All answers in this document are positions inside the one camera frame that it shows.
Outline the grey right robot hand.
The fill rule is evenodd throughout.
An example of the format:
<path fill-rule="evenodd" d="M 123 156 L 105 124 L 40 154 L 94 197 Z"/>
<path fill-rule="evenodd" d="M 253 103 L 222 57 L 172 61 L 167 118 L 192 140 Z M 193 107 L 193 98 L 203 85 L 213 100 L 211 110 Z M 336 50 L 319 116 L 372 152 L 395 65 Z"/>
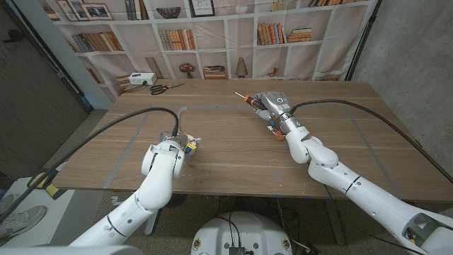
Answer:
<path fill-rule="evenodd" d="M 265 110 L 255 109 L 255 113 L 264 120 L 272 120 L 274 124 L 286 122 L 297 123 L 296 118 L 290 113 L 292 107 L 289 99 L 283 92 L 266 91 L 256 94 L 256 98 L 265 106 Z"/>

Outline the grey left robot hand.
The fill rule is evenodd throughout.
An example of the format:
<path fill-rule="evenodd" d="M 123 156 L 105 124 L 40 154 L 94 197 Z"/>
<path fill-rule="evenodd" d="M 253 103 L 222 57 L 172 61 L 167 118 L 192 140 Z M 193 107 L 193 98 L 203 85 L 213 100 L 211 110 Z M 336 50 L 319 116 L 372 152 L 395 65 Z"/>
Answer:
<path fill-rule="evenodd" d="M 193 137 L 189 134 L 178 133 L 173 136 L 170 131 L 163 131 L 159 135 L 159 142 L 173 141 L 184 151 L 187 155 L 193 155 L 197 149 L 197 145 L 202 141 L 200 137 Z"/>

